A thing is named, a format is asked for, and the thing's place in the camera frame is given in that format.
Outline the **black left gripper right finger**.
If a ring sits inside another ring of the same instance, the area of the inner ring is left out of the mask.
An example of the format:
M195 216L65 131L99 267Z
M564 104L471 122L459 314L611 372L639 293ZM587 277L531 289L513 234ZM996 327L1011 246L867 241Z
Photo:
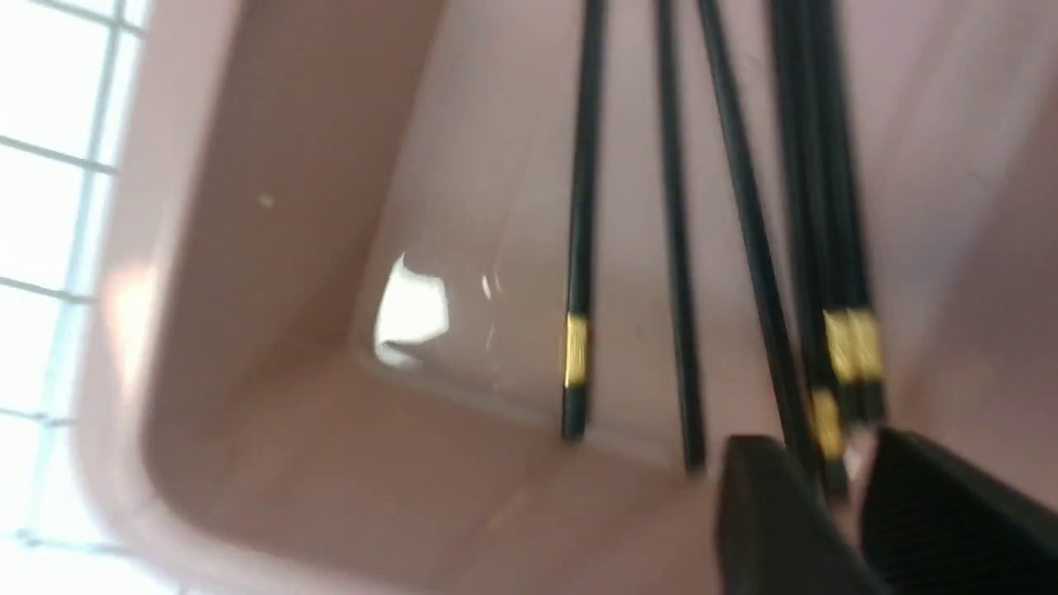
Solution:
M878 434L859 541L895 594L1057 591L1056 512L918 433Z

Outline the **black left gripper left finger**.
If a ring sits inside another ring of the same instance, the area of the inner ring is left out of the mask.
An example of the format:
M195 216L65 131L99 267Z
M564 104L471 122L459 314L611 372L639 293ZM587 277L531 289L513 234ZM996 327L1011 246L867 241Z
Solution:
M724 594L891 594L771 436L726 441L717 505Z

